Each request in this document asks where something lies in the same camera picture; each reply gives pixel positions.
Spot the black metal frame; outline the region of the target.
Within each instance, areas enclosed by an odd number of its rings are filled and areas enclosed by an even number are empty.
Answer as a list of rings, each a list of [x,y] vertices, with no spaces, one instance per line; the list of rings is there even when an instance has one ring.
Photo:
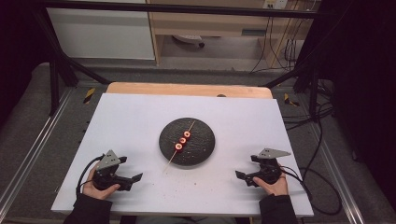
[[[177,14],[202,14],[202,15],[226,15],[226,16],[249,16],[267,18],[296,18],[296,19],[320,19],[327,16],[326,13],[315,11],[298,11],[284,9],[258,9],[242,7],[210,7],[210,6],[187,6],[169,4],[140,4],[140,3],[117,3],[117,2],[93,2],[93,1],[69,1],[69,0],[34,0],[30,5],[31,15],[35,20],[37,30],[44,36],[45,44],[48,46],[50,65],[51,86],[51,114],[59,106],[58,74],[67,86],[77,86],[78,78],[72,68],[76,68],[88,77],[93,78],[101,84],[111,83],[104,77],[100,77],[82,64],[71,59],[64,53],[58,41],[52,23],[47,20],[45,14],[47,8],[65,9],[88,9],[107,11],[136,11],[155,13],[177,13]]]

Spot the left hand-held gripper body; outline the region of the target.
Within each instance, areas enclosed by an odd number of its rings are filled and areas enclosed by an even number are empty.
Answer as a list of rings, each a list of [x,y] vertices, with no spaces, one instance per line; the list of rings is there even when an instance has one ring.
[[[120,166],[120,159],[113,150],[107,154],[96,165],[95,173],[92,178],[93,185],[104,190],[118,183],[116,171]]]

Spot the light wooden desk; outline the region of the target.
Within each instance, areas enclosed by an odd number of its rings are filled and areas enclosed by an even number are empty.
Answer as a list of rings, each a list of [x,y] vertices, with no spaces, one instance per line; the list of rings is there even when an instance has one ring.
[[[263,8],[264,0],[146,0],[149,4],[210,7]],[[284,10],[303,11],[307,0],[288,0]],[[226,15],[155,13],[148,14],[155,60],[161,61],[163,39],[167,35],[256,37],[267,65],[280,65],[281,50],[289,40],[304,40],[311,19],[267,18]]]

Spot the aluminium floor rail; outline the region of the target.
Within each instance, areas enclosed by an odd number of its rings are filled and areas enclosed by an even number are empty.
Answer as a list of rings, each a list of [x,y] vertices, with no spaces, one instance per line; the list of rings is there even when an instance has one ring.
[[[310,128],[312,133],[318,140],[318,152],[323,160],[323,163],[329,173],[329,176],[338,190],[343,209],[350,224],[364,224],[364,218],[361,214],[361,210],[356,204],[351,190],[349,189],[344,176],[342,175],[341,169],[339,168],[334,156],[332,155],[328,144],[324,138],[324,133],[320,129],[319,123],[311,123]]]
[[[43,147],[46,145],[54,127],[56,126],[59,118],[61,117],[65,107],[69,102],[71,94],[74,91],[74,88],[65,89],[61,100],[59,101],[59,107],[46,120],[46,123],[44,124],[43,128],[39,132],[31,147],[29,148],[29,151],[25,155],[17,172],[12,177],[5,191],[0,196],[0,223],[5,219],[7,212],[9,211],[11,205],[14,203],[24,181],[31,172],[32,167],[34,166],[37,158],[39,157]]]

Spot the grey chair base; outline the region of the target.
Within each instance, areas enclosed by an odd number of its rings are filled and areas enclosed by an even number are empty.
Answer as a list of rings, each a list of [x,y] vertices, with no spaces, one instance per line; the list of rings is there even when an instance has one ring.
[[[205,43],[199,35],[174,35],[174,38],[178,41],[197,45],[199,48],[203,48]]]

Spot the thin bamboo skewer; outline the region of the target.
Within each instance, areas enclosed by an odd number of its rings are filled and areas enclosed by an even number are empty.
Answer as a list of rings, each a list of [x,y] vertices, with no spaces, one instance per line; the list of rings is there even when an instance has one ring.
[[[191,132],[191,129],[192,129],[192,127],[194,126],[194,124],[195,124],[195,121],[192,122],[190,128],[187,130],[188,132]],[[171,156],[171,158],[170,158],[170,160],[168,161],[168,163],[165,165],[165,167],[164,167],[164,169],[163,169],[163,172],[165,172],[165,171],[167,170],[167,168],[169,167],[169,165],[170,165],[171,162],[173,161],[173,158],[176,156],[176,154],[179,153],[179,152],[181,152],[182,150],[183,150],[183,148],[182,148],[180,151],[176,151],[176,150],[175,150],[175,145],[174,145],[174,153],[173,153],[173,155]]]

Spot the person's right hand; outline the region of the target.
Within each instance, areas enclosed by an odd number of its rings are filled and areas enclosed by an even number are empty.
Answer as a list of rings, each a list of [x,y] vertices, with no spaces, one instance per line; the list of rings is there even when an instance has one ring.
[[[268,184],[258,177],[254,177],[253,181],[261,188],[263,188],[268,195],[274,194],[275,196],[288,195],[288,182],[286,176],[282,174],[274,184]]]

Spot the round black stone plate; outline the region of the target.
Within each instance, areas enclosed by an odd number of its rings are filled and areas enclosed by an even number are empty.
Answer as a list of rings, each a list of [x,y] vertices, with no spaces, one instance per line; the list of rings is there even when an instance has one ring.
[[[180,166],[195,166],[206,161],[214,151],[216,138],[212,129],[203,121],[195,118],[175,119],[168,123],[159,137],[159,147],[166,159],[170,160],[174,153],[174,144],[187,131],[192,122],[191,137],[176,154],[171,163]]]

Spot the person's left hand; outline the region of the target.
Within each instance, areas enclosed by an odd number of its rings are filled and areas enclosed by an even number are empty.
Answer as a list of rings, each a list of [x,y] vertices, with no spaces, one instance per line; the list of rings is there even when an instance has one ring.
[[[82,187],[82,193],[84,195],[92,197],[97,200],[105,200],[107,197],[109,197],[111,194],[113,194],[120,188],[119,184],[114,184],[104,190],[97,189],[92,183],[94,174],[95,174],[95,168],[91,168],[86,183]]]

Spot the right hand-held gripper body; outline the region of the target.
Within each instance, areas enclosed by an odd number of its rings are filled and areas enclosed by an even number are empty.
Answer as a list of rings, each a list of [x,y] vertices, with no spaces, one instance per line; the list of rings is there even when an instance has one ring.
[[[273,148],[265,148],[258,155],[261,159],[258,164],[260,171],[256,174],[258,178],[268,184],[274,184],[281,176],[281,169],[278,165],[277,158],[289,156],[290,152]]]

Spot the white cabinet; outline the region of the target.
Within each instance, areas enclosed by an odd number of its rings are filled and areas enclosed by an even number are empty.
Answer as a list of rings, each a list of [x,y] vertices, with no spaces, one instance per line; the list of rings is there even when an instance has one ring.
[[[63,51],[73,58],[153,60],[144,12],[49,8]]]

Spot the white power strip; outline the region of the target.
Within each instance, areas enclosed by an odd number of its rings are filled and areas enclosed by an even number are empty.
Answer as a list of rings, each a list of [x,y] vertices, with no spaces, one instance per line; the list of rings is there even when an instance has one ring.
[[[264,0],[262,7],[269,9],[284,9],[288,0]]]

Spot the wooden table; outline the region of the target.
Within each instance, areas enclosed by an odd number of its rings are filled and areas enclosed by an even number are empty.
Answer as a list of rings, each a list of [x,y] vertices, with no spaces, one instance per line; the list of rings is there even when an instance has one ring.
[[[273,98],[271,91],[263,87],[140,82],[113,82],[108,85],[106,93]]]

